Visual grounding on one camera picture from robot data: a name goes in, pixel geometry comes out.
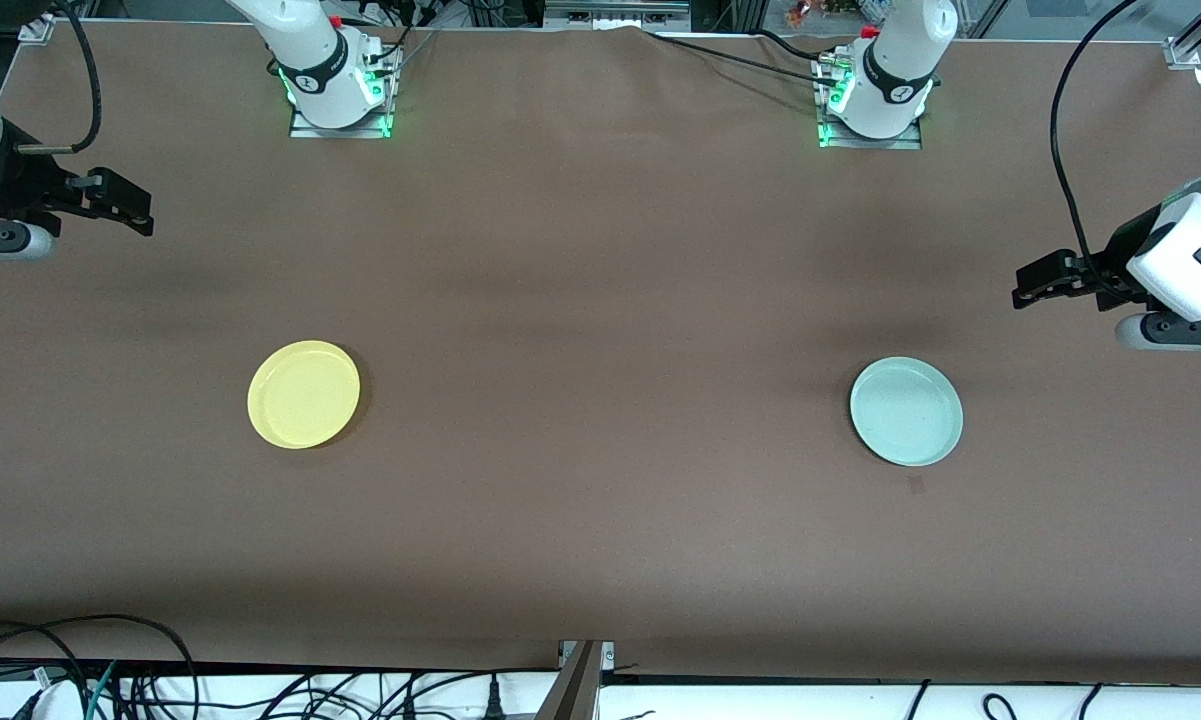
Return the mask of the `white lower shelf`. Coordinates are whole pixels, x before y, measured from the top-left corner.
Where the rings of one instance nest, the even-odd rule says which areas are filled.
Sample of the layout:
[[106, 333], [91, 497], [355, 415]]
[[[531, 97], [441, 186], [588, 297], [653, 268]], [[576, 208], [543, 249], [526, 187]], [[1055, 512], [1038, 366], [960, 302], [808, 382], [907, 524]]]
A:
[[[0, 671], [0, 720], [44, 670]], [[482, 720], [484, 674], [115, 678], [84, 720]], [[600, 689], [597, 720], [1201, 720], [1201, 688], [1151, 685], [646, 684]]]

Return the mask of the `pale green round plate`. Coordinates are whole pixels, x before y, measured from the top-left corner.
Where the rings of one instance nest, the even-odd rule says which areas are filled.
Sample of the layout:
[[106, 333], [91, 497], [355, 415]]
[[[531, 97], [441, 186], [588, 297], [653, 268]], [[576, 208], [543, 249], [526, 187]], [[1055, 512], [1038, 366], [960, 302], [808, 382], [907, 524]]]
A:
[[865, 448], [902, 468], [946, 460], [964, 433], [964, 404], [955, 384], [915, 358], [866, 365], [852, 383], [848, 410]]

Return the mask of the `aluminium frame rail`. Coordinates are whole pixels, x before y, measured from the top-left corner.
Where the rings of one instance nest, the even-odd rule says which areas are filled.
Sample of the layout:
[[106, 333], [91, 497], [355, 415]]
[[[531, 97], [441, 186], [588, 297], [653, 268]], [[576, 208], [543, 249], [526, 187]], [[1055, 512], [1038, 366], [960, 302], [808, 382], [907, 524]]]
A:
[[691, 32], [691, 0], [542, 0], [542, 28]]

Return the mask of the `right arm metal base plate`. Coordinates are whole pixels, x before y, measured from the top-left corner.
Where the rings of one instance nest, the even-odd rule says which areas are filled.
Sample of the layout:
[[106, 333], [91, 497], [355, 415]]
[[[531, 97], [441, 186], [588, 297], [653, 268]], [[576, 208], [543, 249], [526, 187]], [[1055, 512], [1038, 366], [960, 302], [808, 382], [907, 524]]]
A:
[[368, 68], [358, 68], [352, 78], [355, 92], [353, 108], [364, 113], [354, 122], [341, 127], [322, 127], [312, 122], [307, 115], [298, 110], [293, 92], [286, 90], [286, 98], [292, 104], [289, 119], [289, 137], [292, 138], [392, 138], [394, 133], [394, 110], [399, 91], [400, 64], [404, 50], [390, 47], [384, 59], [377, 59]]

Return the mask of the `brown table cover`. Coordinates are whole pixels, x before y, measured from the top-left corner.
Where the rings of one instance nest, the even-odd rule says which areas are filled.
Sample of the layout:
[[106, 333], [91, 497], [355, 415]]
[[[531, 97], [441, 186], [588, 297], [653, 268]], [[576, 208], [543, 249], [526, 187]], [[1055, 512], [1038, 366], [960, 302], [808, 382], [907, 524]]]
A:
[[[202, 662], [1201, 684], [1201, 354], [1089, 299], [1048, 156], [1071, 47], [961, 42], [918, 151], [637, 31], [446, 31], [386, 140], [298, 140], [252, 28], [88, 28], [96, 146], [155, 233], [0, 263], [0, 620], [124, 612]], [[348, 352], [325, 445], [259, 364]], [[852, 383], [964, 433], [902, 468]], [[906, 479], [924, 478], [924, 496]]]

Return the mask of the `aluminium profile post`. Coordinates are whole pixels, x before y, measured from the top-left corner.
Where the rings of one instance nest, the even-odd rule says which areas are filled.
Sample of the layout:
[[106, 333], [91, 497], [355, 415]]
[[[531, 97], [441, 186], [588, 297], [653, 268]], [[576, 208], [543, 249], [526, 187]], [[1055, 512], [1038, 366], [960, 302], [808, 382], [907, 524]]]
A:
[[533, 720], [597, 720], [600, 680], [615, 666], [613, 641], [563, 641], [560, 670]]

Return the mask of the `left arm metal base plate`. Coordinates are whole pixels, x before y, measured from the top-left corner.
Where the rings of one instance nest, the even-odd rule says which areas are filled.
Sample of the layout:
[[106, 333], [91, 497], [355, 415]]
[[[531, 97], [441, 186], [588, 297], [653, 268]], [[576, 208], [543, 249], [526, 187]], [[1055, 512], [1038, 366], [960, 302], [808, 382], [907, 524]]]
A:
[[933, 82], [880, 88], [859, 73], [852, 56], [821, 54], [809, 61], [815, 86], [818, 142], [827, 149], [919, 150], [920, 118]]

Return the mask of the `yellow round plate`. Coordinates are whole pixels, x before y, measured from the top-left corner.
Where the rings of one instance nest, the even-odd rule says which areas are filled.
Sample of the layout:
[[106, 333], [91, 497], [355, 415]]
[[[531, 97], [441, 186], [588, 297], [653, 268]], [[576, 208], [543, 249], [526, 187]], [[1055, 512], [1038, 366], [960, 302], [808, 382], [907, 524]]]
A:
[[348, 427], [362, 406], [362, 370], [334, 343], [289, 343], [253, 372], [245, 406], [253, 432], [271, 446], [325, 445]]

